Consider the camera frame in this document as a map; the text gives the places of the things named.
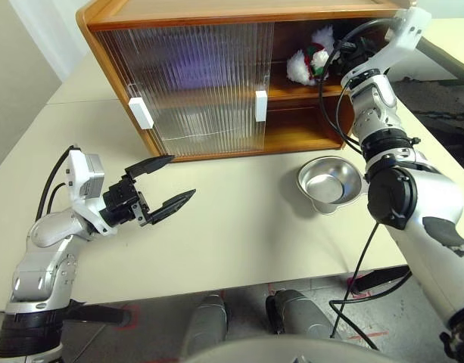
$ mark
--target gray floor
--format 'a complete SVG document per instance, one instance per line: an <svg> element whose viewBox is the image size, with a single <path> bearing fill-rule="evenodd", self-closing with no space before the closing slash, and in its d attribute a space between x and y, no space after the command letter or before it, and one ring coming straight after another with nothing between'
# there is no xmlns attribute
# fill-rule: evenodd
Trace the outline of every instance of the gray floor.
<svg viewBox="0 0 464 363"><path fill-rule="evenodd" d="M342 297L345 278L306 279L225 290L230 311L227 340L269 334L265 298L279 289L301 291L332 320L334 314L328 301ZM377 287L366 293L378 293L385 288ZM67 322L62 338L65 362L176 361L188 320L206 294L128 302L125 307L134 311L136 317L135 326L131 328ZM413 278L390 296L348 306L345 312L372 337L384 354L418 363L451 361L438 339L443 325ZM366 346L345 324L341 323L340 332L346 341Z"/></svg>

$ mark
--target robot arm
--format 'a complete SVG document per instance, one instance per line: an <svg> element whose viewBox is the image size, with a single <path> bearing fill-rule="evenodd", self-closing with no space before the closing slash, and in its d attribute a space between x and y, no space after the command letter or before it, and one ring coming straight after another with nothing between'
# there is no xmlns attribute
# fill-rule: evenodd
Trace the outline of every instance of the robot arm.
<svg viewBox="0 0 464 363"><path fill-rule="evenodd" d="M86 242L96 234L115 234L117 225L133 219L141 226L158 223L195 192L179 194L150 213L142 193L134 187L135 178L160 169L173 157L155 157L130 166L102 197L104 170L98 155L72 149L68 157L65 172L72 206L43 216L30 229L0 330L0 361L60 361L61 328L67 312L75 309L70 295Z"/></svg>
<svg viewBox="0 0 464 363"><path fill-rule="evenodd" d="M387 34L397 37L352 69L341 84L350 84L353 133L366 160L368 210L386 225L430 303L452 331L452 337L444 339L446 352L464 361L464 239L455 229L462 214L462 193L414 150L419 139L409 138L401 126L396 96L383 74L416 47L429 14L410 8L397 16L403 22Z"/></svg>

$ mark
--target santa plush toy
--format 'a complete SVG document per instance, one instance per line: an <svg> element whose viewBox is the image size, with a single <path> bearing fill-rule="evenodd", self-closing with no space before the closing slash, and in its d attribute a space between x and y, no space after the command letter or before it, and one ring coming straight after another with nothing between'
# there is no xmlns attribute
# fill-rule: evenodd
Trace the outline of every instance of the santa plush toy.
<svg viewBox="0 0 464 363"><path fill-rule="evenodd" d="M307 48L297 51L287 61L287 78L303 85L315 85L319 81L335 43L331 25L315 31L311 38L312 42Z"/></svg>

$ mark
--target cable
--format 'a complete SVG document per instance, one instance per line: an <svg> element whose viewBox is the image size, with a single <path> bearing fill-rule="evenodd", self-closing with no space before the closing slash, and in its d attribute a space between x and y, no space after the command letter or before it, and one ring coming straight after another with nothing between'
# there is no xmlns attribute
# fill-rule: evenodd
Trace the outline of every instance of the cable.
<svg viewBox="0 0 464 363"><path fill-rule="evenodd" d="M354 274L353 274L353 279L351 280L351 283L349 284L349 286L347 287L347 290L346 290L346 293L344 295L344 298L343 300L347 300L347 297L350 295L350 292L351 292L351 289L353 288L353 284L354 284L354 281L356 280L356 277L358 275L358 272L360 271L360 266L361 266L361 263L363 262L363 259L365 257L365 254L366 254L366 250L368 249L369 247L369 244L371 243L372 239L373 239L373 236L375 235L376 233L376 230L378 229L378 226L379 226L379 223L376 222L375 223L375 227L373 227L371 233L369 234L369 237L368 237L368 240L363 248L363 251L361 253L361 256L360 256L360 259L358 260L358 263L356 264L356 268L354 269ZM338 324L339 324L339 319L341 318L341 315L342 315L342 312L343 312L343 309L344 309L344 304L341 305L341 308L339 309L339 313L338 313L338 317L336 318L336 321L335 321L335 325L334 327L332 328L332 332L331 332L331 338L334 338L335 337L335 334L336 334L336 330L338 329Z"/></svg>
<svg viewBox="0 0 464 363"><path fill-rule="evenodd" d="M51 212L51 205L53 204L53 199L55 198L55 195L56 195L58 189L62 188L64 185L65 185L65 183L60 183L55 188L53 188L53 191L51 191L50 199L48 199L47 214L49 214Z"/></svg>
<svg viewBox="0 0 464 363"><path fill-rule="evenodd" d="M343 100L344 93L346 92L347 88L349 87L351 83L351 79L347 81L346 85L344 85L343 89L341 90L341 94L339 95L338 103L336 104L336 112L335 112L335 122L336 122L336 127L338 130L338 134L341 136L343 141L351 147L353 150L355 150L358 154L362 154L361 150L356 148L353 144L350 143L348 140L347 135L344 134L343 130L341 129L341 126L339 125L339 107L341 106L341 101Z"/></svg>
<svg viewBox="0 0 464 363"><path fill-rule="evenodd" d="M382 19L374 19L371 20L367 23L361 24L360 26L356 27L355 29L351 30L332 50L331 54L328 57L328 60L325 62L324 67L322 68L322 74L321 78L319 79L319 108L321 109L322 115L324 116L325 120L329 123L329 125L337 132L339 131L336 129L336 125L332 123L332 121L329 119L328 113L325 109L324 105L324 97L323 97L323 89L324 89L324 78L325 75L328 72L329 65L332 63L332 60L334 59L334 56L336 53L338 53L339 49L343 46L343 44L347 41L349 41L352 37L356 36L357 34L361 33L363 30L366 30L368 28L371 28L373 26L378 26L378 25L391 25L394 23L396 20L393 18L382 18ZM359 145L358 141L350 138L349 136L346 136L346 139L355 144Z"/></svg>
<svg viewBox="0 0 464 363"><path fill-rule="evenodd" d="M40 218L42 218L43 208L45 206L45 201L47 199L47 195L48 195L48 191L50 190L51 183L53 182L53 179L55 175L57 174L58 169L60 168L60 166L64 163L65 159L67 158L70 150L80 150L80 149L78 147L74 147L73 145L70 145L68 149L66 149L65 152L57 160L57 163L54 165L53 169L50 172L50 175L47 178L45 187L43 187L43 192L42 192L42 196L40 197L38 210L36 211L35 222L38 221Z"/></svg>
<svg viewBox="0 0 464 363"><path fill-rule="evenodd" d="M335 306L335 304L341 304L341 307L343 307L344 304L357 304L357 303L364 303L366 301L372 301L375 299L379 299L380 297L387 296L388 294L393 293L395 290L398 290L403 284L405 284L408 281L408 279L411 276L412 276L412 272L408 271L406 275L403 276L402 279L398 281L393 287L389 288L386 291L383 291L382 293L377 293L376 295L373 295L373 296L363 297L361 299L355 299L355 300L330 300L329 306L331 306L331 309L333 309L335 313L338 314L338 319L339 318L343 319L350 327L352 327L354 331L356 331L368 343L371 349L379 350L378 347L373 343L373 341L356 324L354 324L345 314L343 314L340 311L340 309L338 309Z"/></svg>

